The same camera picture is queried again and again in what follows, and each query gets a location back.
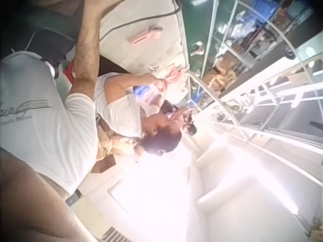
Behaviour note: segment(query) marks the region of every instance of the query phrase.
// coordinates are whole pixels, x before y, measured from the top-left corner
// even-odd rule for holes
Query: hairy arm
[[[27,163],[2,148],[1,178],[2,241],[96,241]]]
[[[99,29],[102,12],[92,10],[85,1],[84,13],[76,45],[75,80],[70,93],[83,93],[93,98],[99,71]]]
[[[108,104],[126,95],[126,88],[141,85],[150,85],[156,81],[151,74],[135,76],[131,74],[120,74],[111,77],[105,84],[105,98]]]

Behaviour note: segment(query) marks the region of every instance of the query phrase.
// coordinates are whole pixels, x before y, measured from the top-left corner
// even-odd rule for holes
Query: hand
[[[161,95],[164,95],[168,88],[168,84],[165,79],[157,79],[155,82],[155,86],[157,87]]]
[[[158,81],[158,79],[150,73],[146,73],[146,74],[140,76],[140,83],[142,85],[148,86],[148,85],[154,84],[156,81]]]

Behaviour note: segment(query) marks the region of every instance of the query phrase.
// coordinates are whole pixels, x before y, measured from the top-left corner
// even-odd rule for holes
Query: ceiling light
[[[308,63],[308,67],[312,68],[315,64],[315,61],[311,61],[310,63]]]
[[[315,55],[315,50],[312,47],[306,47],[305,53],[308,55],[308,57],[312,57]]]

